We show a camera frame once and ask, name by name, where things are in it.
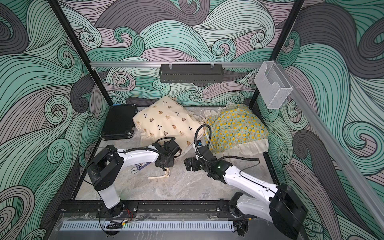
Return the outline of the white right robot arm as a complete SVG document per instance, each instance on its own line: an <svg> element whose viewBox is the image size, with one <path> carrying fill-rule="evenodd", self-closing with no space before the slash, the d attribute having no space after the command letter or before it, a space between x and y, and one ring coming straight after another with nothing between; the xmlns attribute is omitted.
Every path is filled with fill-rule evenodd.
<svg viewBox="0 0 384 240"><path fill-rule="evenodd" d="M184 160L187 171L204 171L209 178L239 189L226 208L237 218L238 233L246 233L245 218L253 216L273 223L286 237L296 240L304 228L307 209L286 184L275 185L257 179L228 162L216 158L206 146L200 146L193 158Z"/></svg>

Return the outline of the green lemon print pillow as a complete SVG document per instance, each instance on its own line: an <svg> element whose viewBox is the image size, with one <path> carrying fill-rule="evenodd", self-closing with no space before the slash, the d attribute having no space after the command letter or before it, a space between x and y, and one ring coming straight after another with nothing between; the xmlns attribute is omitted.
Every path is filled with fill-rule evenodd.
<svg viewBox="0 0 384 240"><path fill-rule="evenodd" d="M200 123L212 129L210 150L216 155L254 156L269 150L269 131L246 105L202 110Z"/></svg>

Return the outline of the cream animal print pillow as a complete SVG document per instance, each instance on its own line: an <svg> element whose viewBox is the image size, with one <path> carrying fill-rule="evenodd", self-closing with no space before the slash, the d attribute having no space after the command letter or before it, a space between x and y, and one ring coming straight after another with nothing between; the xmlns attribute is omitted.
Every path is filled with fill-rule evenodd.
<svg viewBox="0 0 384 240"><path fill-rule="evenodd" d="M193 148L196 130L201 125L192 112L168 96L138 112L133 121L141 134L141 145L144 147L157 140L163 144L165 140L162 138L165 137L176 138L182 150L179 159Z"/></svg>

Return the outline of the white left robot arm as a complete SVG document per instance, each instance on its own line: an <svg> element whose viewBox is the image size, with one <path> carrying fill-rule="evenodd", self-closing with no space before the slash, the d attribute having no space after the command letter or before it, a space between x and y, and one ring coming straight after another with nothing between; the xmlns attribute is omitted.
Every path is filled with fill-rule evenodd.
<svg viewBox="0 0 384 240"><path fill-rule="evenodd" d="M107 216L119 217L125 208L115 186L115 180L122 169L141 163L154 163L169 175L169 168L181 153L182 149L174 137L162 138L147 147L127 150L117 149L114 145L103 147L87 163L86 171L94 190L103 200Z"/></svg>

